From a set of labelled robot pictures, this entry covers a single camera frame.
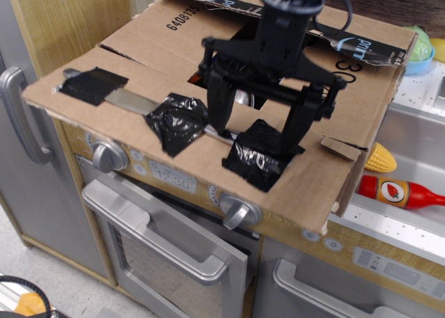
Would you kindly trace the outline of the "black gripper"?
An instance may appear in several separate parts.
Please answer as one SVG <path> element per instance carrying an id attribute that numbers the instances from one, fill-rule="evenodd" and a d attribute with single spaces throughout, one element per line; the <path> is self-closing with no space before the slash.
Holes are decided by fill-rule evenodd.
<path id="1" fill-rule="evenodd" d="M 204 38 L 200 74 L 207 87 L 209 122 L 223 133 L 237 88 L 279 102 L 296 102 L 303 93 L 280 90 L 282 78 L 308 81 L 315 102 L 293 104 L 280 134 L 278 155 L 303 154 L 299 145 L 315 119 L 329 118 L 340 90 L 341 77 L 312 63 L 303 53 L 307 27 L 316 22 L 325 0 L 262 0 L 264 7 L 252 40 Z"/>

